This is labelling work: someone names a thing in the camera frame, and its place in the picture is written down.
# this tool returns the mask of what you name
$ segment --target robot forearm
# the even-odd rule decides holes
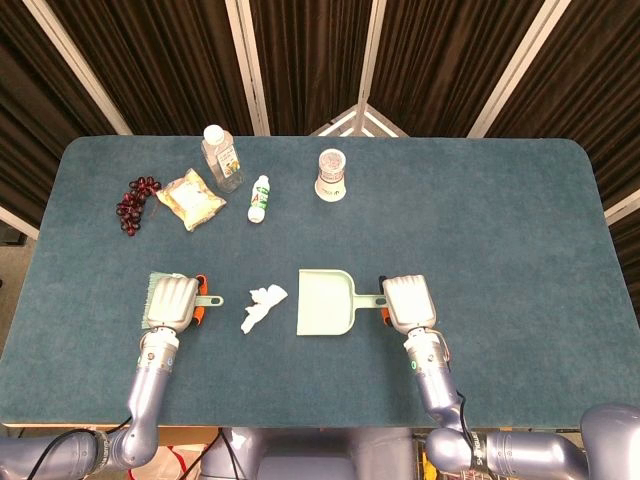
[[[443,345],[444,340],[440,340],[439,333],[424,328],[409,332],[409,339],[404,344],[424,409],[441,427],[462,432],[461,401]]]
[[[474,463],[477,470],[527,480],[586,480],[585,455],[566,438],[553,433],[490,432],[474,438],[476,456],[462,433],[439,428],[429,434],[426,451],[433,465],[443,472],[459,473]]]
[[[155,455],[158,416],[178,345],[175,332],[169,328],[154,328],[142,337],[128,402],[131,426],[109,436],[107,470],[140,467]]]
[[[0,438],[0,479],[24,480],[55,438]],[[38,470],[40,480],[83,478],[97,467],[100,455],[96,439],[90,433],[75,433],[66,437],[47,455]]]

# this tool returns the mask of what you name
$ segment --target bottle label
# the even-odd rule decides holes
[[[217,157],[224,178],[228,178],[233,175],[234,172],[240,170],[240,162],[238,161],[236,149],[233,148],[233,145],[220,152]]]
[[[253,189],[253,195],[251,195],[251,206],[266,210],[268,198],[269,190],[264,187],[255,187]]]
[[[326,183],[338,183],[344,177],[344,157],[334,152],[322,152],[318,175]]]

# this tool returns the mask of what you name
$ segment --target brush bristles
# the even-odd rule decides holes
[[[149,328],[149,308],[151,308],[151,300],[153,292],[161,278],[171,277],[170,273],[151,272],[149,274],[149,286],[147,287],[147,300],[144,303],[144,314],[142,315],[141,327],[143,330]]]

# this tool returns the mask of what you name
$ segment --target green label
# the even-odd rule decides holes
[[[263,210],[267,209],[267,200],[269,199],[269,190],[264,187],[256,187],[253,189],[253,196],[251,197],[251,206],[259,207]]]

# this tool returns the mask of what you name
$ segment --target crumpled white tissue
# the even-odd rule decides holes
[[[240,325],[240,328],[245,335],[251,331],[256,323],[262,320],[267,313],[269,313],[271,307],[277,305],[287,297],[287,292],[278,285],[271,285],[269,288],[251,290],[249,293],[251,293],[251,298],[256,303],[255,305],[249,305],[245,308],[249,315],[245,318],[244,322],[242,322],[242,325]]]

